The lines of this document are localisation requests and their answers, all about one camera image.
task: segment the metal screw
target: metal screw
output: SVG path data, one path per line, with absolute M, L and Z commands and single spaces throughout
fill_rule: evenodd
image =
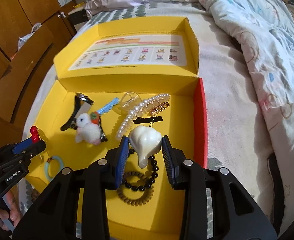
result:
M 226 168 L 221 168 L 220 173 L 223 174 L 223 175 L 227 175 L 229 173 L 229 170 L 226 169 Z
M 192 160 L 184 160 L 184 164 L 186 165 L 186 166 L 191 166 L 192 165 Z
M 63 175 L 68 175 L 70 172 L 71 172 L 71 169 L 69 169 L 69 168 L 64 168 L 64 169 L 61 171 L 61 173 L 62 173 Z
M 101 166 L 106 165 L 107 164 L 107 160 L 106 159 L 100 159 L 98 161 L 98 164 L 101 165 Z

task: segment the blue ring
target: blue ring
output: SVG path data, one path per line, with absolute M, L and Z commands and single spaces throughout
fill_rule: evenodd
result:
M 59 156 L 54 155 L 54 156 L 50 157 L 48 160 L 50 160 L 50 161 L 51 160 L 57 160 L 57 161 L 59 161 L 60 170 L 62 170 L 64 168 L 64 162 L 62 161 L 62 158 L 60 158 Z M 53 180 L 53 178 L 49 176 L 48 169 L 49 169 L 50 161 L 48 161 L 48 160 L 46 161 L 46 164 L 45 164 L 45 168 L 44 169 L 45 169 L 45 175 L 47 177 L 47 180 L 50 182 L 50 181 Z

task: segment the white hair clip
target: white hair clip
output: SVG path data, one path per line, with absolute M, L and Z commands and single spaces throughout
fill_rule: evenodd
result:
M 132 120 L 136 117 L 142 117 L 144 114 L 150 113 L 153 109 L 155 109 L 157 106 L 159 106 L 161 103 L 168 102 L 170 99 L 169 94 L 159 94 L 154 97 L 144 99 L 141 103 L 139 103 L 137 106 L 135 106 L 132 110 L 128 112 L 128 115 L 121 123 L 117 134 L 116 139 L 121 140 L 122 135 L 127 132 L 130 127 L 132 126 L 133 122 Z

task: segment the wooden wardrobe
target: wooden wardrobe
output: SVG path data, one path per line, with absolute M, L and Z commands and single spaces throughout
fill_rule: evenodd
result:
M 72 8 L 70 2 L 64 8 Z M 0 147 L 20 142 L 39 87 L 54 56 L 74 32 L 57 0 L 0 0 Z M 19 37 L 42 27 L 17 51 Z

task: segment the red box side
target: red box side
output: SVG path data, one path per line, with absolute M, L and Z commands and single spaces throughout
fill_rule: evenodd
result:
M 194 93 L 194 132 L 194 161 L 203 168 L 207 168 L 207 109 L 202 78 L 199 78 Z

